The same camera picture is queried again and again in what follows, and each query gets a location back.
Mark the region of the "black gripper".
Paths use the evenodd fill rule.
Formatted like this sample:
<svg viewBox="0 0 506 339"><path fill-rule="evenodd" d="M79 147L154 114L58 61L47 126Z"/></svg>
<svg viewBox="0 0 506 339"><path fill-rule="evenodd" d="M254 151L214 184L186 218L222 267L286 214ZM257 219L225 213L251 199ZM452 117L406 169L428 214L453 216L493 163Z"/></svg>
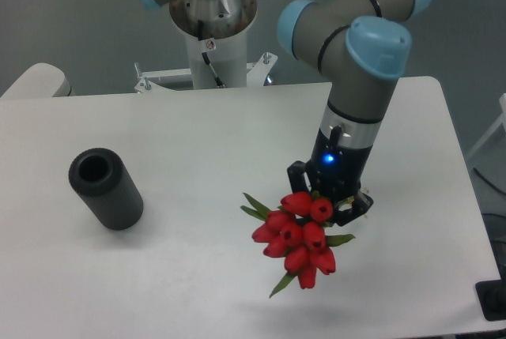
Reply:
<svg viewBox="0 0 506 339"><path fill-rule="evenodd" d="M372 147L331 148L326 141L317 141L309 161L296 160L287 168L292 192L310 194L317 190L331 200L341 200L334 203L330 221L340 227L347 225L365 215L373 205L373 199L359 190L371 150Z"/></svg>

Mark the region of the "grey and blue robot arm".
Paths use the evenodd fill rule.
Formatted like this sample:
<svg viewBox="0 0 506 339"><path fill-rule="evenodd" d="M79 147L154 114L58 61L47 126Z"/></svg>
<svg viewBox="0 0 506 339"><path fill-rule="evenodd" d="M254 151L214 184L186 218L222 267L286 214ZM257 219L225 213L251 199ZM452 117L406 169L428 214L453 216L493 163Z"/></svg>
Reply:
<svg viewBox="0 0 506 339"><path fill-rule="evenodd" d="M295 0L278 18L280 45L331 83L311 158L290 165L288 176L293 191L316 191L331 200L333 224L346 225L372 206L361 190L361 174L409 57L412 40L403 24L431 1ZM256 17L256 0L142 3L169 8L186 37L196 89L251 81L245 33Z"/></svg>

